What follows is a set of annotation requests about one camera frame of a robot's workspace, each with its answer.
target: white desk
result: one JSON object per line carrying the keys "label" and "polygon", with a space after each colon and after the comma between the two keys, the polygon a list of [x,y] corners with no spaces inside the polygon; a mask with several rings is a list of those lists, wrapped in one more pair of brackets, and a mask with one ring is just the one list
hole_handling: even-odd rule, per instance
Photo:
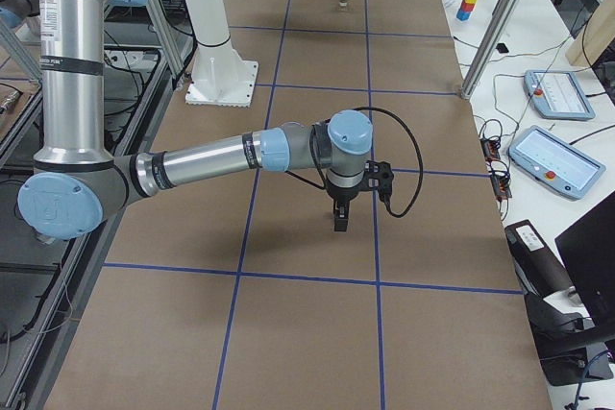
{"label": "white desk", "polygon": [[[461,0],[442,1],[453,36],[470,44],[480,45],[497,0],[478,0],[468,21],[459,21],[455,18]],[[506,58],[489,63],[471,99],[474,114],[484,119],[499,119],[504,126],[504,133],[511,133],[515,128],[514,122],[495,110],[493,81],[496,74],[523,76],[528,69],[547,69],[550,66],[551,70],[578,69],[570,66],[566,60],[565,52],[573,40],[569,37],[569,32],[551,1],[522,0],[500,39],[500,42],[504,42],[508,47],[508,55],[539,53],[557,46],[564,40],[566,40],[566,43],[561,48],[555,48],[540,56]],[[465,75],[468,66],[463,64],[472,62],[476,49],[459,41],[455,42],[455,49],[461,71]],[[498,60],[503,56],[495,52],[492,60]],[[591,70],[578,72],[577,77],[586,94],[603,91]],[[519,120],[528,101],[523,88],[523,79],[497,78],[497,100],[499,109]],[[561,139],[572,141],[584,134],[615,123],[615,107],[606,95],[590,98],[590,104],[596,112],[596,118],[588,122],[543,119],[530,106],[521,120],[519,133],[531,125],[538,125],[550,129],[553,134]],[[479,128],[482,121],[477,118],[476,122]],[[497,133],[496,124],[493,124],[489,129],[488,135]],[[503,155],[510,144],[510,140],[510,136],[503,138],[501,148]],[[554,239],[615,188],[615,150],[612,149],[614,142],[615,130],[612,130],[592,136],[576,145],[581,151],[606,165],[606,172],[580,201],[570,201],[554,194],[512,164],[510,166],[512,178],[510,187],[513,197],[508,202],[509,211],[504,220],[504,225],[524,219],[531,220],[556,253]],[[555,300],[553,304],[562,311],[572,312],[576,310],[564,300]],[[550,386],[553,409],[561,410],[564,405],[571,402],[574,399],[575,390],[576,386],[559,388]],[[589,396],[591,399],[582,401],[579,409],[600,406],[613,408],[615,407],[615,380],[585,383],[581,395]]]}

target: table surface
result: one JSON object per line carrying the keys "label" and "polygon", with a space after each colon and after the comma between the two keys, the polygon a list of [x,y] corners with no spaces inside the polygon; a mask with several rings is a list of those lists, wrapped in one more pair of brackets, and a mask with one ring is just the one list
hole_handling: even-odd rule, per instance
{"label": "table surface", "polygon": [[[455,18],[461,0],[442,1],[453,36],[472,45],[479,45],[497,0],[479,0],[470,19],[465,22]],[[488,64],[477,90],[472,95],[471,103],[475,115],[485,119],[497,118],[504,125],[504,133],[511,133],[515,129],[515,123],[495,111],[494,76],[497,74],[522,76],[528,69],[576,71],[583,68],[573,67],[566,60],[565,53],[573,39],[550,0],[521,0],[510,18],[500,42],[506,44],[510,50],[509,55],[533,54],[537,56],[504,58],[504,55],[495,52],[491,60],[499,61]],[[476,49],[459,41],[455,42],[455,49],[461,64],[461,71],[465,75],[468,70],[468,66],[465,64],[472,62]],[[585,94],[604,91],[592,70],[581,70],[576,74]],[[532,106],[528,107],[528,97],[523,88],[523,79],[498,77],[496,90],[499,109],[511,115],[517,121],[523,115],[520,122],[520,133],[532,125],[537,125],[550,130],[563,140],[572,141],[586,133],[615,124],[615,107],[606,95],[590,98],[589,101],[596,112],[596,118],[591,121],[579,122],[541,118]],[[476,123],[478,128],[482,125],[482,121],[478,118]],[[495,126],[490,127],[487,134],[496,134],[497,130],[495,129]],[[511,137],[503,139],[501,149],[506,160],[505,152],[510,144],[510,139]],[[575,147],[606,166],[606,172],[603,176],[579,201],[571,201],[553,193],[542,183],[534,180],[515,164],[512,164],[510,167],[510,187],[513,197],[509,201],[509,210],[504,219],[504,225],[529,219],[553,252],[559,256],[554,244],[555,238],[572,225],[576,219],[609,195],[615,187],[615,151],[611,148],[614,142],[615,130],[611,130],[587,138],[575,145]],[[578,311],[578,308],[572,306],[561,296],[554,295],[550,301],[563,312]],[[587,315],[587,312],[582,309],[580,312]],[[575,390],[575,386],[550,387],[553,409],[559,410],[571,402],[574,399]],[[591,400],[582,402],[579,409],[589,409],[601,405],[613,407],[615,404],[615,381],[588,383],[583,387],[583,394],[591,396]]]}
{"label": "table surface", "polygon": [[[178,93],[153,150],[383,107],[422,147],[419,201],[363,194],[333,233],[322,191],[252,171],[132,205],[46,408],[548,408],[440,0],[225,2],[253,103]],[[399,210],[416,157],[374,125]]]}

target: computer monitor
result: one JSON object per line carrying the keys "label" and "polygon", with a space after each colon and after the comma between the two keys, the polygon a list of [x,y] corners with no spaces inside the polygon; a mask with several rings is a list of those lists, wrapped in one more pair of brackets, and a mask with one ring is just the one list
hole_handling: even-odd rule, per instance
{"label": "computer monitor", "polygon": [[[563,314],[533,294],[529,320],[543,371],[553,385],[578,382],[584,364],[615,351],[615,192],[555,238],[564,266],[591,320]],[[613,375],[604,356],[587,380]]]}

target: blue and white device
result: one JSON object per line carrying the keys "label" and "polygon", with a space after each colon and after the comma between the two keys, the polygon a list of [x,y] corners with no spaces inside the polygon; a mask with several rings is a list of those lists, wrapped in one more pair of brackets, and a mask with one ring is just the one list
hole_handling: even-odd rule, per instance
{"label": "blue and white device", "polygon": [[526,71],[524,82],[534,107],[546,119],[596,117],[574,72]]}
{"label": "blue and white device", "polygon": [[580,199],[606,167],[540,127],[533,126],[508,148],[522,169],[569,199]]}

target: stacked colorful blocks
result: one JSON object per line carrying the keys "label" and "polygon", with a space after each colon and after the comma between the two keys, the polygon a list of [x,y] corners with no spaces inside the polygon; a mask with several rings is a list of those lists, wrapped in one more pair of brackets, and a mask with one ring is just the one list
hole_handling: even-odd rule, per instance
{"label": "stacked colorful blocks", "polygon": [[470,17],[470,13],[472,13],[476,4],[477,0],[462,0],[461,7],[459,7],[459,11],[457,12],[457,19],[466,21]]}

